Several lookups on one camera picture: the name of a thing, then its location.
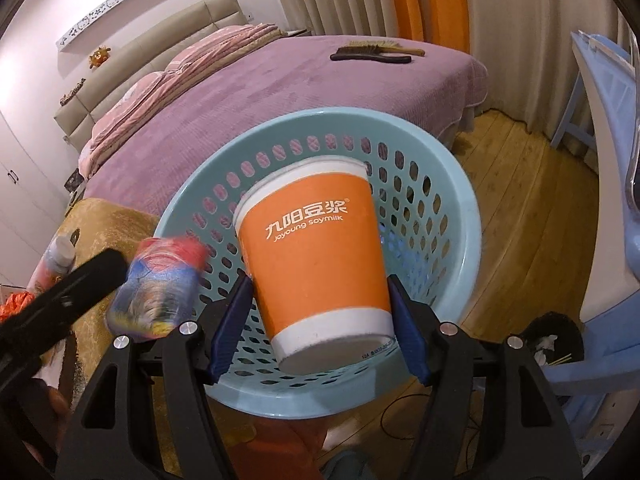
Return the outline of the pink pillow left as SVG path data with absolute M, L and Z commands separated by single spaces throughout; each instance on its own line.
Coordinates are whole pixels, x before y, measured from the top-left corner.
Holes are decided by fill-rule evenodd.
M 101 118 L 92 129 L 96 142 L 100 136 L 114 130 L 124 122 L 157 89 L 165 79 L 164 72 L 153 72 L 143 76 L 129 88 L 120 100 Z

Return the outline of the orange curtain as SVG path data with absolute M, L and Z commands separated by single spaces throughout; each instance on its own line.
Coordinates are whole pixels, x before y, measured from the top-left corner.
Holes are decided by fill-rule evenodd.
M 468 0 L 393 0 L 400 38 L 471 52 Z

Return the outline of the pink pillow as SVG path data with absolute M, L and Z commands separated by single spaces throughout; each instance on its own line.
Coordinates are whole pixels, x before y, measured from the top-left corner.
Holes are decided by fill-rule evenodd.
M 224 41 L 235 38 L 240 32 L 246 32 L 251 28 L 252 25 L 230 25 L 218 29 L 216 32 L 212 32 L 175 55 L 167 64 L 165 68 L 166 72 L 175 72 L 183 63 L 188 62 L 191 58 L 197 58 L 210 49 L 221 46 Z
M 100 136 L 114 130 L 124 122 L 157 89 L 165 79 L 164 72 L 153 72 L 143 76 L 129 88 L 120 100 L 101 118 L 92 129 L 96 142 Z

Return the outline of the wooden handled bed brush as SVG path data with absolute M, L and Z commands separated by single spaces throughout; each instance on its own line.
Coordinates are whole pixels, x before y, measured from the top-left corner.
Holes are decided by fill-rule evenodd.
M 414 56 L 425 55 L 425 51 L 423 49 L 405 47 L 399 42 L 393 42 L 390 40 L 351 41 L 348 46 L 352 48 L 377 48 L 384 53 L 401 53 Z

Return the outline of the beige right curtain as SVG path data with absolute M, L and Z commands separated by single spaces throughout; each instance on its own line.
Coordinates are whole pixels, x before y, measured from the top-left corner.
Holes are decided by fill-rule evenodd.
M 488 70 L 485 105 L 552 136 L 578 68 L 573 32 L 626 48 L 629 27 L 613 0 L 468 0 L 471 53 Z

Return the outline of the white wardrobe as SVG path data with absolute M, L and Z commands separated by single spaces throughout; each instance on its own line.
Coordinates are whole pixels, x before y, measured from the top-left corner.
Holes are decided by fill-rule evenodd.
M 52 185 L 1 122 L 1 281 L 25 286 L 58 230 L 66 209 Z

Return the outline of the picture frame on nightstand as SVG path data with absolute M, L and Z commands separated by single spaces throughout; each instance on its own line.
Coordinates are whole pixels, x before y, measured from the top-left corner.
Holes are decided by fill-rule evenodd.
M 72 194 L 75 192 L 83 183 L 85 182 L 85 178 L 79 172 L 78 168 L 75 168 L 73 173 L 67 178 L 64 183 L 64 188 L 67 192 Z

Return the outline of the colourful snack packet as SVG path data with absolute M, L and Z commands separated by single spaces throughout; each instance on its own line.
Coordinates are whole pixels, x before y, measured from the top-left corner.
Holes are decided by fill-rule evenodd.
M 105 313 L 108 329 L 145 341 L 163 338 L 190 320 L 207 258 L 207 249 L 193 237 L 142 240 Z

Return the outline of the orange plastic bag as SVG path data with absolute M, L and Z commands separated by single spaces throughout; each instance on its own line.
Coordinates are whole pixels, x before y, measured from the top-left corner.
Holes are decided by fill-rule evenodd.
M 35 299 L 35 296 L 28 290 L 22 292 L 12 292 L 8 299 L 0 306 L 0 323 L 6 322 L 14 315 L 21 313 Z

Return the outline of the black bin with trash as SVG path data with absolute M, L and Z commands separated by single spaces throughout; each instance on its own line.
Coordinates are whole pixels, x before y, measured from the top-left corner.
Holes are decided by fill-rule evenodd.
M 548 312 L 535 318 L 520 333 L 539 366 L 555 366 L 585 359 L 582 332 L 567 315 Z

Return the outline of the orange plush toy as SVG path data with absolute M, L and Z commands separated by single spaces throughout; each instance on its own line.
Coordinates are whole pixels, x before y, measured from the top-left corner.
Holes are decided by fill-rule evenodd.
M 99 68 L 110 57 L 111 57 L 111 48 L 109 48 L 109 47 L 98 47 L 95 51 L 93 51 L 89 55 L 89 68 L 90 68 L 90 70 L 94 70 L 95 68 Z

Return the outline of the orange soy milk cup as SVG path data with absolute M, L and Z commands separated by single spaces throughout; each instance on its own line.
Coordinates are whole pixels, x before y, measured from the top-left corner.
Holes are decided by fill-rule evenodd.
M 394 339 L 367 167 L 317 156 L 254 184 L 233 215 L 280 370 L 356 364 Z

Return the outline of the light blue plastic basket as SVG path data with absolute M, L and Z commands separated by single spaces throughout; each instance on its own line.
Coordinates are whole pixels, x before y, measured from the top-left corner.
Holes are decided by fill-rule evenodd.
M 221 306 L 240 275 L 252 306 L 207 394 L 269 418 L 341 413 L 409 376 L 389 278 L 459 322 L 480 267 L 480 212 L 434 136 L 353 107 L 280 116 L 206 159 L 168 203 L 159 237 L 208 252 L 194 307 Z

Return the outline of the folded pink striped quilt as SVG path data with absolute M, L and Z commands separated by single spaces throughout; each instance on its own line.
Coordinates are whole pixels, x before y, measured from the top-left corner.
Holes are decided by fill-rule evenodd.
M 104 162 L 122 147 L 122 144 L 184 92 L 210 75 L 244 58 L 245 55 L 283 36 L 284 33 L 275 24 L 252 25 L 250 30 L 240 32 L 235 38 L 224 41 L 221 46 L 210 49 L 197 58 L 191 58 L 175 72 L 161 70 L 165 73 L 163 82 L 124 122 L 106 136 L 100 136 L 96 142 L 93 141 L 91 131 L 91 138 L 79 155 L 79 172 L 86 180 L 92 178 Z

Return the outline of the bed with purple cover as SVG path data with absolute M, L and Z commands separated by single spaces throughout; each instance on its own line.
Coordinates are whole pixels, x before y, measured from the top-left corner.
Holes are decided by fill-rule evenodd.
M 409 64 L 333 62 L 346 36 L 286 36 L 205 78 L 128 139 L 86 193 L 161 214 L 192 172 L 220 148 L 263 122 L 328 106 L 370 108 L 419 126 L 443 144 L 471 129 L 488 92 L 486 67 L 466 53 L 415 42 Z

